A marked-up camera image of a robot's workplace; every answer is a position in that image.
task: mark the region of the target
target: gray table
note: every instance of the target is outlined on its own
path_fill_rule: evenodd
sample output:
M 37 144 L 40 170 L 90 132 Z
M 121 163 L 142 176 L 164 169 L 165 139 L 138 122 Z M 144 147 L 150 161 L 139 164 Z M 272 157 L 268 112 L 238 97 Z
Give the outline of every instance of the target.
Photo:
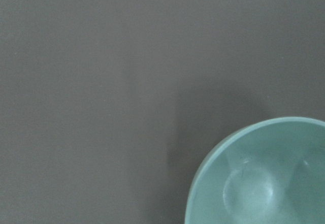
M 233 131 L 325 120 L 325 0 L 0 0 L 0 223 L 182 223 Z

